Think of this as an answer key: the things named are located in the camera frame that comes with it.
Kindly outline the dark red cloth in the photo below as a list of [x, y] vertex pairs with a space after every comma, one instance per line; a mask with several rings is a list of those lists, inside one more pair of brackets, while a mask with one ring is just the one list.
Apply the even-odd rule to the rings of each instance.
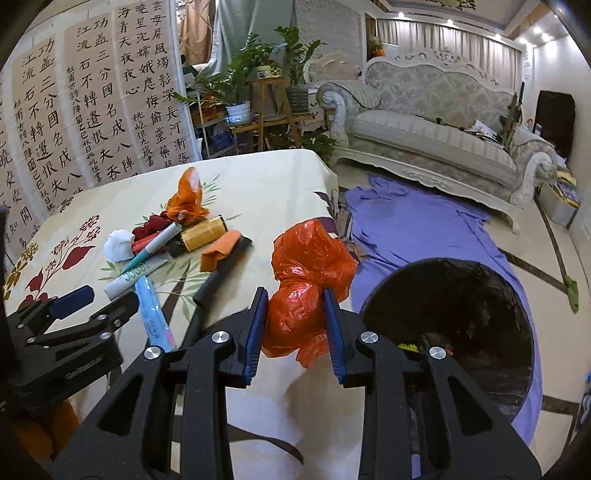
[[159, 215], [151, 215], [148, 219], [140, 226], [135, 227], [131, 233], [134, 235], [134, 240], [139, 241], [150, 235], [158, 233], [167, 228], [172, 223], [172, 220], [162, 212]]

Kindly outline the white green lettered tube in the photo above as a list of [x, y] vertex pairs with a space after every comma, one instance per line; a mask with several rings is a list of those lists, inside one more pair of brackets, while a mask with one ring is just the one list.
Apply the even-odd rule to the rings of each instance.
[[131, 268], [125, 273], [121, 273], [117, 278], [109, 282], [103, 287], [103, 292], [110, 301], [118, 298], [130, 290], [142, 276], [148, 276], [155, 270], [159, 269], [171, 259], [167, 253], [155, 255], [145, 262]]

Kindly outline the floral cream tablecloth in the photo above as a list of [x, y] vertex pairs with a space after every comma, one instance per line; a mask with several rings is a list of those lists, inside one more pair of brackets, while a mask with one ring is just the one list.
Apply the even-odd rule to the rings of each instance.
[[6, 280], [5, 479], [347, 479], [361, 399], [329, 360], [270, 358], [280, 275], [353, 277], [314, 152], [197, 161], [77, 194]]

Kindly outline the orange plastic bag on table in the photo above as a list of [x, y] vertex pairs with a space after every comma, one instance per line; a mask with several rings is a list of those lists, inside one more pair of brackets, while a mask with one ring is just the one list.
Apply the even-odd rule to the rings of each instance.
[[209, 214], [202, 205], [203, 197], [197, 168], [189, 167], [179, 179], [176, 193], [166, 204], [166, 216], [183, 226], [201, 222]]

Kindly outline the light blue wrapper packet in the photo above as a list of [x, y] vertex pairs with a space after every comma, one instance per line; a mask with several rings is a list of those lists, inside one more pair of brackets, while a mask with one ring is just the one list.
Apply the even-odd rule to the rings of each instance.
[[176, 349], [176, 341], [166, 323], [151, 280], [142, 276], [134, 285], [139, 300], [139, 312], [149, 346], [159, 347], [164, 352]]

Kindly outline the white crumpled tissue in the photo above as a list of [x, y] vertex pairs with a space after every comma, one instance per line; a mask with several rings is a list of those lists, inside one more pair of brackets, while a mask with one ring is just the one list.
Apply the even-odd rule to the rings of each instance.
[[122, 262], [134, 257], [132, 244], [135, 236], [124, 229], [112, 231], [104, 243], [103, 251], [107, 261]]

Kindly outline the wooden plant stand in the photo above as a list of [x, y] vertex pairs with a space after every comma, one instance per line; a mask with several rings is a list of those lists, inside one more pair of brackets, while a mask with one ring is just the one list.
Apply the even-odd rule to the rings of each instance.
[[301, 148], [304, 121], [312, 120], [315, 114], [308, 107], [308, 91], [297, 88], [293, 95], [287, 78], [249, 80], [249, 97], [253, 111], [249, 112], [249, 122], [230, 126], [233, 136], [250, 134], [256, 139], [256, 150], [270, 150], [270, 133], [283, 128], [287, 145]]

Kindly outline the orange cloth piece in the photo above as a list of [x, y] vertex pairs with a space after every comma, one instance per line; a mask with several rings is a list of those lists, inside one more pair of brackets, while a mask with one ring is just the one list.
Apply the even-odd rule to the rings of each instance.
[[240, 238], [242, 238], [242, 233], [237, 230], [229, 230], [216, 239], [201, 253], [200, 271], [214, 272], [217, 264], [229, 256]]

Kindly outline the black-lined trash bin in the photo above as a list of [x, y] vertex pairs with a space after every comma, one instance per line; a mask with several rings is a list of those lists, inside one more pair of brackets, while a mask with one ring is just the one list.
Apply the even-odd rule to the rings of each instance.
[[397, 345], [443, 347], [514, 420], [534, 379], [534, 339], [514, 287], [476, 261], [431, 258], [384, 279], [363, 302], [363, 323]]

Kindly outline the red plastic bag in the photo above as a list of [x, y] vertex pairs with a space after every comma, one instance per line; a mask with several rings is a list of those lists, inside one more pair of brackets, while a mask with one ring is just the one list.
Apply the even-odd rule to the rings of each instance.
[[263, 353], [269, 358], [295, 353], [295, 361], [310, 369], [329, 352], [324, 291], [345, 301], [358, 263], [321, 221], [311, 219], [273, 241], [271, 266], [280, 286], [267, 307]]

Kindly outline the purple sheet on floor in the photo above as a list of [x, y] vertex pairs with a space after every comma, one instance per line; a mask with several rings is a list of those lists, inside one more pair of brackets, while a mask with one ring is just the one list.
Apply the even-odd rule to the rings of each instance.
[[411, 263], [431, 258], [476, 261], [495, 270], [517, 291], [534, 339], [534, 379], [526, 402], [510, 420], [530, 443], [542, 406], [542, 371], [537, 333], [525, 289], [484, 224], [487, 214], [477, 207], [396, 180], [370, 177], [367, 187], [345, 195], [352, 216], [349, 237], [362, 251], [352, 283], [353, 310], [389, 275]]

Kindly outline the tall green potted plant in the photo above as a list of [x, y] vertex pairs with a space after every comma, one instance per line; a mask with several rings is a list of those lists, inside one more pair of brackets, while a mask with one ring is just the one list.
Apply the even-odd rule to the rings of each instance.
[[322, 39], [312, 40], [311, 43], [304, 42], [297, 26], [277, 26], [274, 31], [280, 35], [284, 43], [283, 69], [290, 78], [290, 85], [287, 86], [290, 111], [294, 115], [308, 113], [308, 88], [304, 86], [304, 66], [324, 42]]

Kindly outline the calligraphy folding screen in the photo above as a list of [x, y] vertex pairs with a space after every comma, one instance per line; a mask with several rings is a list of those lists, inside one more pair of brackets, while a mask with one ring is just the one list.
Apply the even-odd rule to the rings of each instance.
[[85, 190], [200, 159], [170, 1], [89, 1], [30, 30], [1, 72], [1, 204], [15, 262]]

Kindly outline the grey storage box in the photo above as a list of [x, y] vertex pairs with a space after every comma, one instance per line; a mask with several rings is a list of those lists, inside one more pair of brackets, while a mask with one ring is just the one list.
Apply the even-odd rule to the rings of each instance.
[[565, 201], [548, 183], [542, 185], [538, 199], [550, 220], [566, 229], [570, 227], [578, 211], [576, 206]]

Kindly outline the yellow trash in bin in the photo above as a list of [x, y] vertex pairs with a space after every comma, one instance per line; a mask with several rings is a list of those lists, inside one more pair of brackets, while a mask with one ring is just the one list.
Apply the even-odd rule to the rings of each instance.
[[415, 344], [400, 343], [397, 347], [406, 351], [421, 353], [420, 349]]

